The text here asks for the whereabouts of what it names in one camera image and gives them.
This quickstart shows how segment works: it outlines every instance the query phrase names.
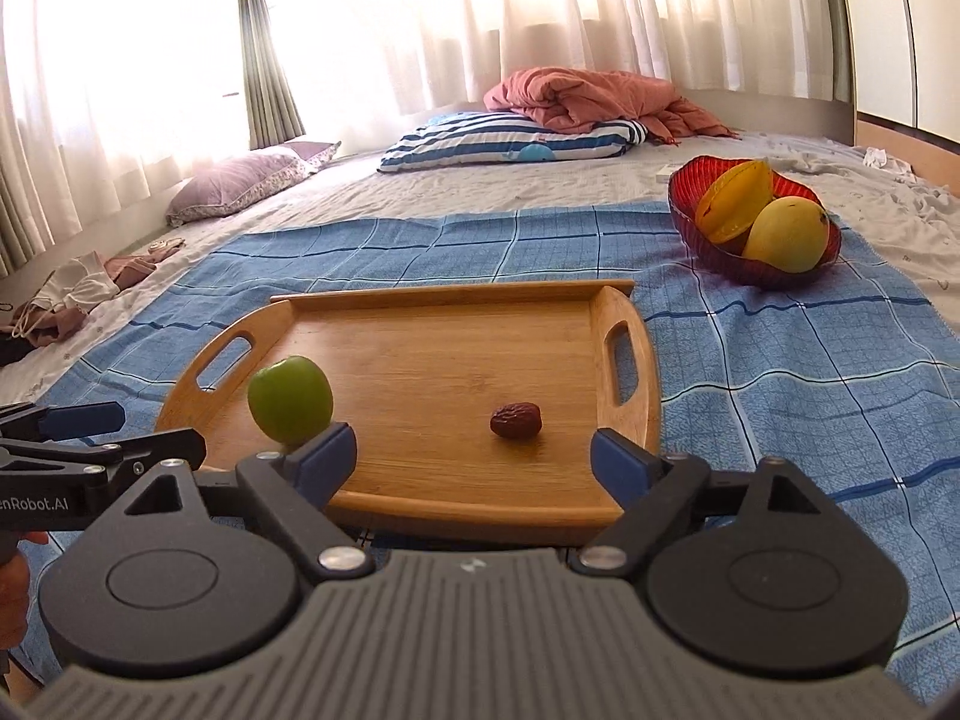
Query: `floral pillow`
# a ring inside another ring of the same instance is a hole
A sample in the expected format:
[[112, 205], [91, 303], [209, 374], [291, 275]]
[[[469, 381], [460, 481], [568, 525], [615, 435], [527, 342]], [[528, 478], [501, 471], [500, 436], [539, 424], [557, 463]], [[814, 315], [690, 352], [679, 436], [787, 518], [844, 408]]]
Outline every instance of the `floral pillow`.
[[167, 223], [179, 227], [239, 213], [314, 175], [333, 159], [339, 145], [288, 141], [218, 162], [176, 193], [167, 208]]

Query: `folded quilt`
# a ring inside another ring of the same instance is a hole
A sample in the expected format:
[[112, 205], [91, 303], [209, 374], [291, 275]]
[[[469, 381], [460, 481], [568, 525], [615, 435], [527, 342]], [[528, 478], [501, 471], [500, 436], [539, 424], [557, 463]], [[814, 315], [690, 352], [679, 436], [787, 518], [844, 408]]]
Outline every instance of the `folded quilt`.
[[597, 122], [631, 119], [666, 143], [692, 135], [736, 137], [670, 81], [625, 71], [521, 70], [489, 90], [484, 105], [514, 111], [556, 132], [589, 132]]

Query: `gray gripper base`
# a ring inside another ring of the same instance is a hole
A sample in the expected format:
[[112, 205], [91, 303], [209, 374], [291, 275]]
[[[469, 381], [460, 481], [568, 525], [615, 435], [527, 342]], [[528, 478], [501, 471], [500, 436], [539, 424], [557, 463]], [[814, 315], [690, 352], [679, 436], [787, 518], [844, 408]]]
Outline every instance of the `gray gripper base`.
[[280, 635], [235, 664], [153, 683], [72, 666], [28, 711], [35, 720], [909, 720], [921, 712], [878, 668], [772, 683], [702, 661], [659, 628], [624, 581], [576, 575], [552, 550], [394, 552], [376, 575], [319, 586]]

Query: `sheer curtain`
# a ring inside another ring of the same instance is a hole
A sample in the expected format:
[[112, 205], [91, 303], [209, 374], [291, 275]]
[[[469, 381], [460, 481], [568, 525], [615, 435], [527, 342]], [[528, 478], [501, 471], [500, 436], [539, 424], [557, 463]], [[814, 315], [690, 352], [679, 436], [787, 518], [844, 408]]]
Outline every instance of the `sheer curtain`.
[[534, 65], [830, 98], [827, 0], [267, 0], [307, 133], [380, 148]]
[[30, 253], [246, 148], [236, 0], [2, 0], [2, 16], [21, 222], [3, 233]]

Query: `human hand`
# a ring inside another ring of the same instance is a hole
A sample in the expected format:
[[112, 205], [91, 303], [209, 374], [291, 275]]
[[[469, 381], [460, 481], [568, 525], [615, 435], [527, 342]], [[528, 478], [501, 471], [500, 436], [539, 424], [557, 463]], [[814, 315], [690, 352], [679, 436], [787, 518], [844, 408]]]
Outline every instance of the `human hand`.
[[[46, 533], [26, 533], [35, 544], [47, 543]], [[27, 632], [30, 607], [30, 567], [21, 552], [0, 565], [0, 650], [16, 647]]]

